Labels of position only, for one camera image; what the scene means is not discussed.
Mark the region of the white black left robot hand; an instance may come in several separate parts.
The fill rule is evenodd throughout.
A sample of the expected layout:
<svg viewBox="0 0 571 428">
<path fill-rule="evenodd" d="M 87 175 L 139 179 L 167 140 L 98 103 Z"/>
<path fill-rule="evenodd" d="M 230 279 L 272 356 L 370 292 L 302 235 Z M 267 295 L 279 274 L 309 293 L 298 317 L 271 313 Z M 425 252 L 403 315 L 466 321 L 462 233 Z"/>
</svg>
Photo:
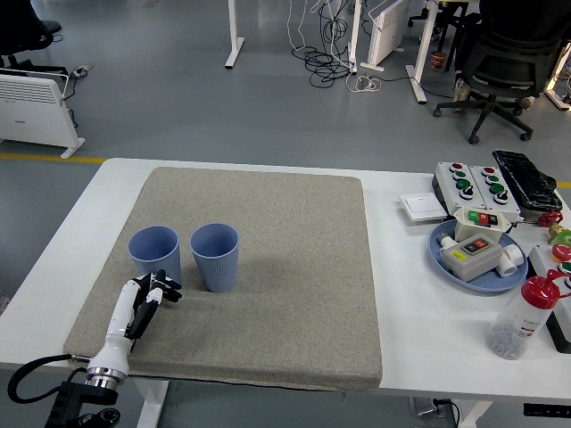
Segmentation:
<svg viewBox="0 0 571 428">
<path fill-rule="evenodd" d="M 122 382 L 128 376 L 128 355 L 164 300 L 178 302 L 182 285 L 161 269 L 128 280 L 122 287 L 102 349 L 87 367 L 87 379 Z"/>
</svg>

